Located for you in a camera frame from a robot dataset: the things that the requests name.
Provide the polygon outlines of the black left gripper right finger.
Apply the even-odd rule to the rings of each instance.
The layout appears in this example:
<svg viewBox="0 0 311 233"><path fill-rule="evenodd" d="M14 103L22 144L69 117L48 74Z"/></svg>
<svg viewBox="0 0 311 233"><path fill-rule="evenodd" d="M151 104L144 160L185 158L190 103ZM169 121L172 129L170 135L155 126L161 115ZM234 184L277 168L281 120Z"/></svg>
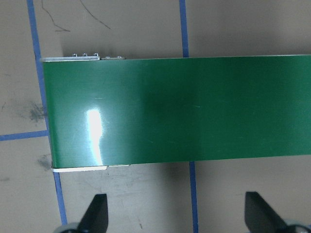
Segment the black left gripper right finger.
<svg viewBox="0 0 311 233"><path fill-rule="evenodd" d="M286 233L288 225L258 192L245 193L244 221L251 233Z"/></svg>

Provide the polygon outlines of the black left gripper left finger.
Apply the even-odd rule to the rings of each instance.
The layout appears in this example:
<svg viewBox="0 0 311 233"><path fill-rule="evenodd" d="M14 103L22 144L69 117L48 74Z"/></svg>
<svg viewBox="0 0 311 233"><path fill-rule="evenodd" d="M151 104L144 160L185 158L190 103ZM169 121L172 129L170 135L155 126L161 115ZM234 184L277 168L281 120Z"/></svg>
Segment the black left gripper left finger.
<svg viewBox="0 0 311 233"><path fill-rule="evenodd" d="M77 231L80 233L105 233L108 228L108 204L106 194L94 196L81 219Z"/></svg>

